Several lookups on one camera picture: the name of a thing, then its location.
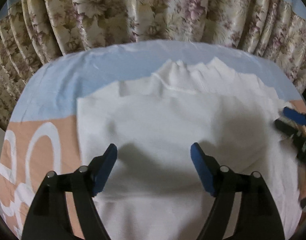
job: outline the metal screw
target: metal screw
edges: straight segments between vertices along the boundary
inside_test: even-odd
[[[304,153],[306,151],[306,142],[304,142],[303,147],[302,147],[302,152]]]
[[[54,175],[55,175],[55,172],[54,172],[54,171],[49,171],[49,172],[47,173],[47,177],[48,177],[48,178],[52,178]]]
[[[261,177],[261,174],[258,171],[254,171],[253,176],[258,179]]]
[[[86,172],[87,171],[87,166],[81,166],[78,169],[79,172]]]
[[[222,171],[222,172],[228,172],[230,169],[229,169],[229,167],[227,167],[227,166],[221,166],[220,167],[220,171]]]

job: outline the floral curtain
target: floral curtain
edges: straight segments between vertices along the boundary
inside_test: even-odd
[[[0,126],[43,64],[152,39],[241,49],[276,62],[300,93],[306,87],[301,0],[8,0],[0,12]]]

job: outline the blue gripper pad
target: blue gripper pad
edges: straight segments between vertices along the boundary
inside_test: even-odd
[[[306,117],[304,114],[300,114],[299,112],[295,111],[294,109],[290,109],[288,107],[284,107],[283,115],[287,118],[293,120],[299,125],[306,125]]]
[[[103,158],[101,167],[97,174],[94,175],[94,186],[92,188],[93,196],[103,191],[115,161],[117,160],[117,147],[114,144],[110,144],[101,158]]]
[[[198,143],[191,146],[191,159],[205,191],[216,197],[217,189],[214,186],[214,177],[220,169],[220,165],[215,158],[205,155]]]

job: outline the light blue bedsheet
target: light blue bedsheet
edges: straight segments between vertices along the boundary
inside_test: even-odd
[[[272,61],[236,49],[205,43],[145,41],[70,54],[42,67],[28,82],[11,117],[12,122],[65,118],[76,114],[76,99],[116,80],[150,76],[168,59],[187,64],[218,57],[240,73],[254,73],[274,87],[280,99],[302,99]]]

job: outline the white cloth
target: white cloth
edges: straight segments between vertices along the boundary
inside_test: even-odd
[[[82,163],[110,143],[118,148],[104,191],[94,198],[110,237],[197,238],[214,201],[190,159],[190,146],[198,142],[220,165],[261,172],[288,239],[301,216],[296,155],[272,126],[286,105],[255,75],[217,58],[195,66],[168,61],[151,77],[114,82],[79,98]],[[235,227],[235,200],[225,237]]]

